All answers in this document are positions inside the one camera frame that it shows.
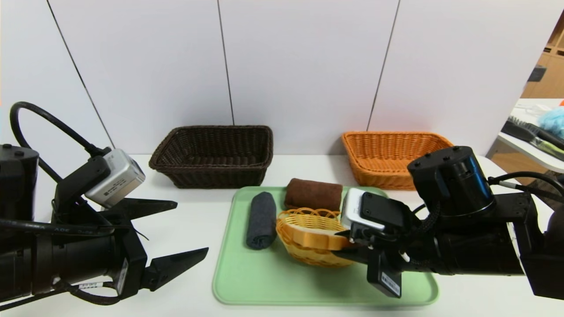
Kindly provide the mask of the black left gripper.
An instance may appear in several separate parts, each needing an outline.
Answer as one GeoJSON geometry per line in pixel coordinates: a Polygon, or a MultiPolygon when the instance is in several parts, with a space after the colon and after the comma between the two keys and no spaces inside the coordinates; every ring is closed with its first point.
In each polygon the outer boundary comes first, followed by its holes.
{"type": "Polygon", "coordinates": [[[40,235],[32,256],[34,296],[69,292],[82,300],[106,300],[85,290],[87,280],[109,277],[103,286],[116,291],[113,300],[123,300],[143,289],[157,291],[203,261],[209,248],[155,258],[149,267],[147,253],[131,220],[176,209],[170,200],[124,198],[122,210],[104,210],[112,233],[101,236],[40,235]]]}

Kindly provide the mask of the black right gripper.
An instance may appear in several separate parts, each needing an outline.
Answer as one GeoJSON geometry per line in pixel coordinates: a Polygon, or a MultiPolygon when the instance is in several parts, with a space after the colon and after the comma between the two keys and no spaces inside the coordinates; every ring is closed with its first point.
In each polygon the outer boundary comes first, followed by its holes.
{"type": "MultiPolygon", "coordinates": [[[[334,235],[348,239],[350,229],[334,235]]],[[[348,247],[331,252],[336,257],[365,264],[368,283],[387,297],[402,297],[404,272],[427,272],[430,269],[429,260],[417,260],[402,249],[404,241],[401,236],[374,229],[362,229],[361,237],[363,247],[348,247]]]]}

